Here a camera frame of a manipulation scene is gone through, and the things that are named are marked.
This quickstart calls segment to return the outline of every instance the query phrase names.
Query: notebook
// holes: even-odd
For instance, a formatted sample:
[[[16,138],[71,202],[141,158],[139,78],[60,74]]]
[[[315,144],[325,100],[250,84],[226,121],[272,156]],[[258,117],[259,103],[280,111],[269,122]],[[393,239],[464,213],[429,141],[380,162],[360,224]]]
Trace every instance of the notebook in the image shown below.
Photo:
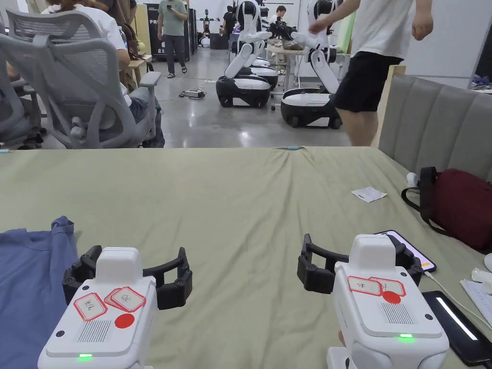
[[[485,293],[479,282],[464,279],[460,284],[488,323],[492,325],[492,295]]]

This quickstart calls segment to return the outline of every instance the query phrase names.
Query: green t-shirt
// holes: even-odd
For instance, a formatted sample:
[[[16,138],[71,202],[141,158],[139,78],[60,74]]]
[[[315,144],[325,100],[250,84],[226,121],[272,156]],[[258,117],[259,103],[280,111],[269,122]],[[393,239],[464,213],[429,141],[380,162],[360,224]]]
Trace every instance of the green t-shirt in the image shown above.
[[[162,15],[163,20],[162,34],[167,34],[169,36],[184,36],[184,21],[167,10],[168,5],[171,5],[178,13],[188,14],[185,3],[181,0],[162,0],[159,4],[159,15]]]

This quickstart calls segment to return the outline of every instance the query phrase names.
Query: table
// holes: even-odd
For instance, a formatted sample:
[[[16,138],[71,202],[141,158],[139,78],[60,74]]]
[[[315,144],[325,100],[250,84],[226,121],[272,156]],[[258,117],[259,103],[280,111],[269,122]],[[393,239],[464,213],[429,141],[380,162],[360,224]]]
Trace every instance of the table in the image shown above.
[[[326,368],[338,322],[333,298],[297,279],[308,232],[348,253],[357,234],[395,229],[478,313],[459,280],[483,256],[424,224],[400,199],[407,171],[375,148],[31,150],[0,154],[0,171],[2,232],[66,215],[79,254],[134,246],[144,267],[186,248],[193,292],[156,316],[156,369]],[[350,193],[367,186],[388,195],[367,204]],[[420,289],[438,287],[423,277]],[[466,366],[450,350],[443,368]]]
[[[135,82],[137,83],[137,87],[140,87],[140,80],[142,79],[140,74],[140,66],[151,61],[152,55],[144,55],[142,56],[142,59],[130,61],[130,65],[127,69],[135,71]]]

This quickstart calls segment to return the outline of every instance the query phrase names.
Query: phone screen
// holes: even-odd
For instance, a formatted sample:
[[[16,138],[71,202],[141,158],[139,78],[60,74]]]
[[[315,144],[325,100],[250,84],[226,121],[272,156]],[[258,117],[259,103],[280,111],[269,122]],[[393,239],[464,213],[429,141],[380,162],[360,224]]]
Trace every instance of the phone screen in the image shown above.
[[[382,235],[390,235],[396,238],[399,242],[404,244],[407,249],[409,249],[414,256],[418,257],[420,259],[420,264],[422,264],[422,269],[424,272],[433,272],[436,270],[436,265],[429,259],[427,258],[424,254],[422,254],[414,245],[412,245],[410,242],[408,242],[400,233],[397,231],[386,231],[386,232],[380,232],[378,234]]]
[[[467,365],[492,359],[492,343],[441,291],[423,292],[449,339],[449,345]]]

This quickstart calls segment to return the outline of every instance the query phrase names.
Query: charging cable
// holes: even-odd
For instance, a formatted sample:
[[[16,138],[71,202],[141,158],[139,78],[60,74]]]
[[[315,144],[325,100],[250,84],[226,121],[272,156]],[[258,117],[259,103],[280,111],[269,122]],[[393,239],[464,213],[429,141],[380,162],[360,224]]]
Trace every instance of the charging cable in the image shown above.
[[[435,283],[437,283],[437,285],[439,287],[442,288],[442,290],[444,291],[444,293],[451,299],[453,300],[456,304],[458,304],[461,308],[465,309],[466,311],[468,311],[470,314],[472,314],[475,318],[477,318],[478,320],[480,320],[482,323],[485,324],[485,326],[490,329],[492,331],[492,327],[490,326],[490,324],[488,322],[486,322],[484,319],[482,319],[481,317],[479,317],[477,314],[475,314],[474,312],[472,312],[470,309],[468,309],[467,307],[465,307],[462,303],[460,303],[458,300],[456,300],[453,295],[451,295],[449,293],[449,291],[444,288],[444,286],[437,280],[434,278],[434,276],[432,274],[430,274],[429,272],[424,272],[424,274],[426,275],[426,277],[432,279]],[[491,362],[486,362],[484,363],[484,366],[486,368],[490,368],[492,369],[492,363]]]

